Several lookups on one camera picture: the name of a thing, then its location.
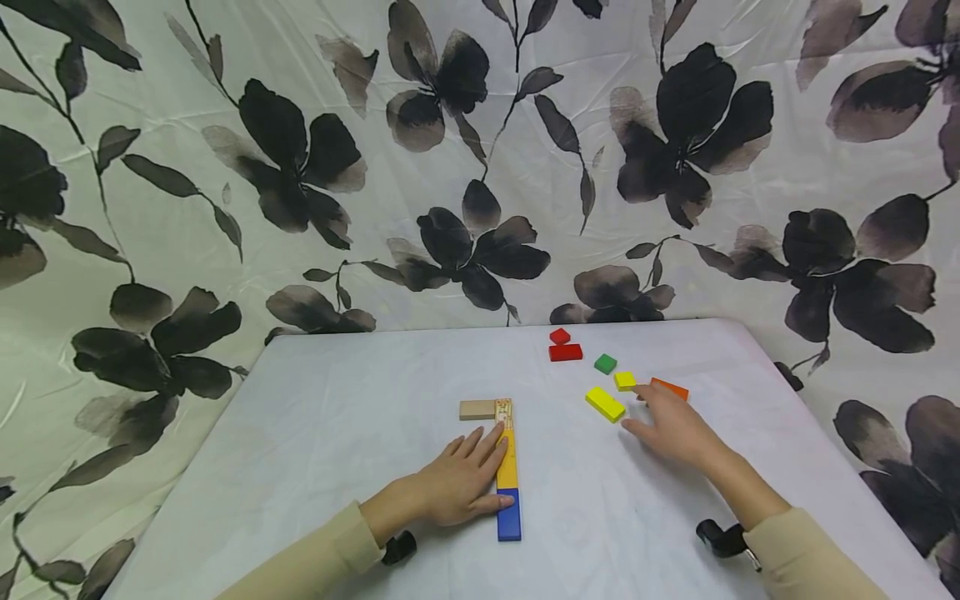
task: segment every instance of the beige sleeve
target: beige sleeve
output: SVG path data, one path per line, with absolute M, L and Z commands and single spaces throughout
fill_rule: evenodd
M 743 538 L 774 600 L 887 598 L 803 509 L 771 516 Z
M 354 501 L 326 525 L 257 567 L 217 600 L 315 600 L 383 557 Z

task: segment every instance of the floral curtain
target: floral curtain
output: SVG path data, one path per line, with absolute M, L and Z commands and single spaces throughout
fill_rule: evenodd
M 960 598 L 957 11 L 0 0 L 0 600 L 100 598 L 276 336 L 695 317 Z

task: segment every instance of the green block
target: green block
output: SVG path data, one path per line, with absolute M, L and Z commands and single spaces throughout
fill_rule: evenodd
M 604 375 L 609 375 L 616 369 L 616 359 L 607 354 L 601 354 L 600 358 L 597 359 L 597 362 L 593 363 L 593 367 L 596 370 L 600 371 Z

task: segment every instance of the blue block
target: blue block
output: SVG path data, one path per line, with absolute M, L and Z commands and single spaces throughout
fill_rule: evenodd
M 517 488 L 496 491 L 514 498 L 514 505 L 496 514 L 496 537 L 500 541 L 520 541 L 520 492 Z

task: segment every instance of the table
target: table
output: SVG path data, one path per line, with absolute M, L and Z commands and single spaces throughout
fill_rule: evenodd
M 891 598 L 948 598 L 747 330 L 725 320 L 572 325 L 583 361 L 547 359 L 552 327 L 277 338 L 187 468 L 107 598 L 204 600 L 353 498 L 432 460 L 478 424 L 462 399 L 510 397 L 523 541 L 494 518 L 413 529 L 419 552 L 334 597 L 765 597 L 745 557 L 713 558 L 705 518 L 734 523 L 699 475 L 641 448 L 584 400 L 618 371 L 690 402 L 789 501 L 805 507 Z M 629 404 L 629 415 L 645 408 Z

